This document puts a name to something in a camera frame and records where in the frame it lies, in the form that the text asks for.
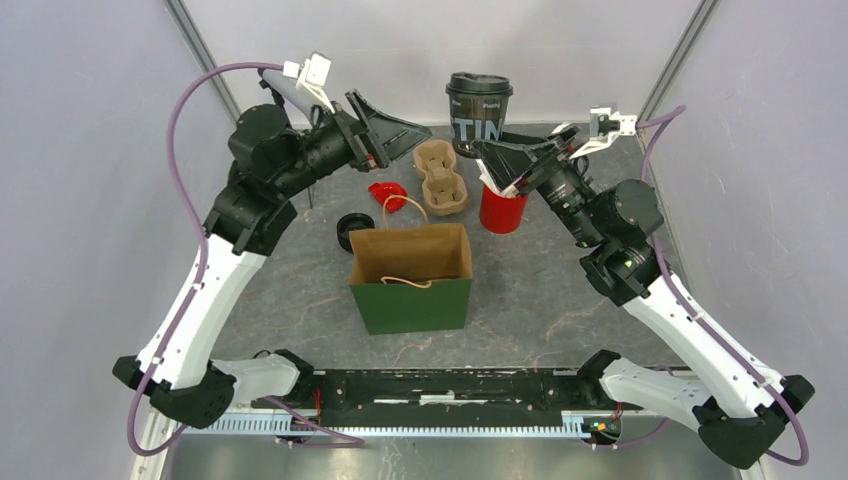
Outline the brown paper bag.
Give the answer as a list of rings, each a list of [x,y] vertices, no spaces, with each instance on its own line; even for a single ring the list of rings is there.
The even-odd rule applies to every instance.
[[[393,227],[383,205],[382,225],[349,234],[353,249],[352,285],[400,283],[427,289],[445,280],[470,280],[472,253],[466,227],[460,223],[433,223],[424,207],[402,196],[423,216],[413,227]]]

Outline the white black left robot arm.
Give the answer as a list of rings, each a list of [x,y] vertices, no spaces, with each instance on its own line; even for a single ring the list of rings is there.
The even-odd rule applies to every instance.
[[[357,91],[346,97],[347,107],[311,106],[308,129],[293,126],[281,95],[239,117],[228,140],[227,184],[200,226],[179,297],[151,341],[113,368],[166,417],[204,429],[234,404],[277,396],[297,408],[312,399],[314,381],[288,351],[238,361],[215,360],[211,352],[235,302],[296,218],[294,196],[343,167],[385,168],[431,136]]]

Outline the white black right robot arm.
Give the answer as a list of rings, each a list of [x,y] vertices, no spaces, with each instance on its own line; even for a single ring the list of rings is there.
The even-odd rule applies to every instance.
[[[648,326],[695,373],[688,382],[602,350],[580,369],[577,392],[591,408],[610,401],[636,405],[696,432],[719,459],[748,469],[814,395],[800,375],[784,376],[755,360],[671,272],[650,236],[663,223],[654,189],[627,179],[594,190],[577,161],[609,147],[633,127],[603,122],[586,140],[574,125],[545,138],[505,134],[475,139],[468,147],[498,190],[538,193],[586,250],[580,264],[593,288]]]

